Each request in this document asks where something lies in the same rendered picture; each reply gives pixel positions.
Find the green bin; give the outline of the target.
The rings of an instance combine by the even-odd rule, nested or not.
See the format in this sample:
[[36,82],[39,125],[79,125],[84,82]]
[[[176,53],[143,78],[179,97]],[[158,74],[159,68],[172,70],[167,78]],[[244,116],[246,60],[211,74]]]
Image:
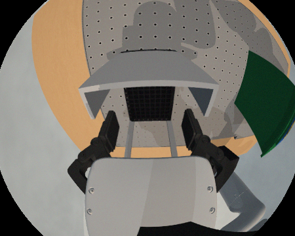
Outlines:
[[281,141],[295,118],[295,85],[272,63],[248,51],[234,104],[251,127],[263,157]]

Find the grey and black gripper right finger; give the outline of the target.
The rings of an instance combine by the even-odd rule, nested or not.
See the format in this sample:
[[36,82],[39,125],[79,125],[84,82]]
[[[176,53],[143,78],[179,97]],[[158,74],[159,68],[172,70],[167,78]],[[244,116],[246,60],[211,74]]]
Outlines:
[[186,109],[184,112],[182,131],[186,147],[188,151],[192,151],[191,155],[204,157],[211,165],[215,166],[217,174],[214,179],[218,193],[235,170],[233,163],[224,156],[224,152],[220,148],[210,142],[207,135],[203,135],[199,122],[195,119],[191,109]]

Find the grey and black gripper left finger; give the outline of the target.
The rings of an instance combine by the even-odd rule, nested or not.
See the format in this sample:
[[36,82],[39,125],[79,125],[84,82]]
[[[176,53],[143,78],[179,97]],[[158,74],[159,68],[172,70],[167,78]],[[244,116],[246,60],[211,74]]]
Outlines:
[[68,168],[68,174],[79,189],[85,194],[87,177],[85,172],[93,162],[103,157],[111,157],[115,150],[119,133],[119,123],[114,111],[108,111],[103,121],[98,137],[90,141],[90,146],[78,154],[78,158]]

